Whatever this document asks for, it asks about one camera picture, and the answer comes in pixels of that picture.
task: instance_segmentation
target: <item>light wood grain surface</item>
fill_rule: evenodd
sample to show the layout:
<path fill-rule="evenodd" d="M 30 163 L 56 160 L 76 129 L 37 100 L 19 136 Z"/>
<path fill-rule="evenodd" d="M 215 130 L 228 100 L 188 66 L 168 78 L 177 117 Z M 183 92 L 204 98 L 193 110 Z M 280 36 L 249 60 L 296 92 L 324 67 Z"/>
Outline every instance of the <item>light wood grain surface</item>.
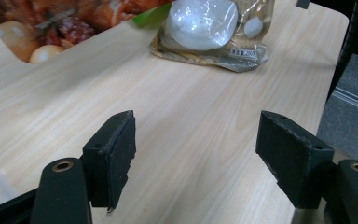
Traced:
<path fill-rule="evenodd" d="M 0 173 L 19 194 L 79 157 L 112 115 L 133 110 L 137 153 L 117 209 L 95 223 L 290 223 L 295 208 L 255 154 L 261 110 L 316 133 L 348 20 L 277 0 L 270 59 L 236 74 L 153 56 L 156 29 L 124 22 L 38 65 L 0 41 Z"/>

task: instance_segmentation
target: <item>white object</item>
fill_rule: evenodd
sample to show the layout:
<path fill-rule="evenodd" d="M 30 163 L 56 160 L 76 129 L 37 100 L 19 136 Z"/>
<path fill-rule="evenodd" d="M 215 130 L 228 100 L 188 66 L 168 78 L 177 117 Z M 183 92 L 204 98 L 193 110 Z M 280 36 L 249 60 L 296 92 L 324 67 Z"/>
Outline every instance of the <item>white object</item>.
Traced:
<path fill-rule="evenodd" d="M 253 17 L 245 23 L 245 35 L 252 39 L 260 34 L 263 30 L 263 22 L 258 17 Z"/>
<path fill-rule="evenodd" d="M 218 49 L 232 37 L 238 10 L 229 0 L 176 0 L 167 19 L 172 38 L 194 50 Z"/>

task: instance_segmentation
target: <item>table surface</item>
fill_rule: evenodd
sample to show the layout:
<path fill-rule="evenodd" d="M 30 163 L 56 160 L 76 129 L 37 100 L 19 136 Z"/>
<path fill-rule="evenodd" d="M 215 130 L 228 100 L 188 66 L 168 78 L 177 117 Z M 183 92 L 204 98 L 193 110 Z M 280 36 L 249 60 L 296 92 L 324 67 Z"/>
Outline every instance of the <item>table surface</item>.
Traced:
<path fill-rule="evenodd" d="M 117 209 L 95 223 L 290 223 L 295 208 L 255 154 L 261 110 L 316 133 L 348 20 L 276 0 L 269 61 L 237 74 L 160 59 L 156 28 L 131 21 L 46 63 L 0 41 L 0 174 L 19 194 L 50 162 L 81 155 L 116 113 L 133 110 L 137 153 Z"/>

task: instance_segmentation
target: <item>snack package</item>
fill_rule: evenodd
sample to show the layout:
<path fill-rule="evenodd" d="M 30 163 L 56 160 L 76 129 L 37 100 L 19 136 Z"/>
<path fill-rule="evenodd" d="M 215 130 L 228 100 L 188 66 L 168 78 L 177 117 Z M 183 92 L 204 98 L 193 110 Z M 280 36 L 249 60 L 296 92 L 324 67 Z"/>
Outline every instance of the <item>snack package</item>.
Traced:
<path fill-rule="evenodd" d="M 269 59 L 262 44 L 274 0 L 176 0 L 151 43 L 165 59 L 218 65 L 235 72 Z"/>
<path fill-rule="evenodd" d="M 43 62 L 172 0 L 0 0 L 0 38 L 27 63 Z"/>

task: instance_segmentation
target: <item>floor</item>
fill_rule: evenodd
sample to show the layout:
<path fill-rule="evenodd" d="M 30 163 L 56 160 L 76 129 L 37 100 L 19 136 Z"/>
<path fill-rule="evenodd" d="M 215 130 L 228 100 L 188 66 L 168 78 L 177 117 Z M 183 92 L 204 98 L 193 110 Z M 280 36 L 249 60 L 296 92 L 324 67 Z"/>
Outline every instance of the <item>floor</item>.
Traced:
<path fill-rule="evenodd" d="M 358 160 L 358 55 L 351 57 L 326 103 L 317 136 Z"/>

